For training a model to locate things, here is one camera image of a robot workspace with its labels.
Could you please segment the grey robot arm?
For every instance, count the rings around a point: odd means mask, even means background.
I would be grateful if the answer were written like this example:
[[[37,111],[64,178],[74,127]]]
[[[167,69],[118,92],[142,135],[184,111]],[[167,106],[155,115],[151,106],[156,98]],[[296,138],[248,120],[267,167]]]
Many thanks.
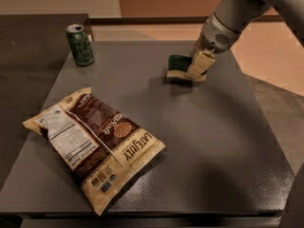
[[[246,27],[270,8],[304,45],[304,0],[221,0],[202,26],[186,77],[199,81],[215,63],[216,54],[229,50]]]

